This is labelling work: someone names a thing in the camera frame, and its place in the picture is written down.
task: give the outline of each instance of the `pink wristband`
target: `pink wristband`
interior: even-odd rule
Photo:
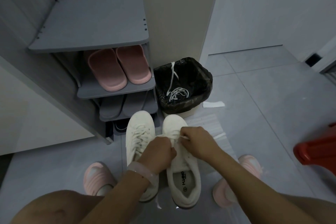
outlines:
[[[128,165],[127,170],[130,170],[130,171],[133,171],[133,172],[136,172],[142,175],[147,180],[149,180],[149,182],[153,186],[156,186],[159,183],[159,176],[152,173],[147,167],[145,167],[143,164],[139,162],[136,162],[136,161],[131,162]]]

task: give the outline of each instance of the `pink shoe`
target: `pink shoe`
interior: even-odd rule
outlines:
[[[116,53],[130,82],[144,84],[151,79],[152,74],[141,45],[118,47]]]
[[[98,168],[98,170],[89,176],[89,173],[93,167]],[[96,196],[99,189],[107,184],[114,187],[117,182],[111,174],[111,171],[105,165],[99,162],[95,162],[87,168],[84,174],[83,182],[84,190],[87,195]]]
[[[251,155],[243,155],[238,159],[238,161],[243,168],[260,179],[263,170],[256,158]],[[217,205],[221,208],[228,207],[233,203],[238,202],[235,194],[225,179],[221,179],[216,183],[212,190],[212,196]]]
[[[95,78],[105,90],[113,92],[127,85],[126,75],[118,63],[113,49],[98,50],[90,54],[87,63]]]

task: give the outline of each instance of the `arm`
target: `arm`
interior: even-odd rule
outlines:
[[[251,223],[317,223],[226,154],[202,127],[183,127],[182,145],[196,158],[215,168],[228,182]]]
[[[151,172],[159,174],[170,166],[176,151],[171,148],[167,137],[157,137],[151,141],[138,162]],[[149,181],[133,171],[127,171],[121,181],[104,199],[80,222],[92,223],[127,223],[141,195],[149,186]]]

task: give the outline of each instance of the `shoe tongue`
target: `shoe tongue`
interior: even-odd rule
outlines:
[[[186,162],[186,153],[187,150],[178,142],[171,139],[171,145],[175,148],[177,155],[172,160],[170,168],[173,173],[178,173],[182,171],[189,171],[190,167]]]

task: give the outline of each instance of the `red plastic stool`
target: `red plastic stool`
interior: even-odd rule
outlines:
[[[299,143],[293,148],[302,165],[322,166],[336,175],[336,123],[318,139]]]

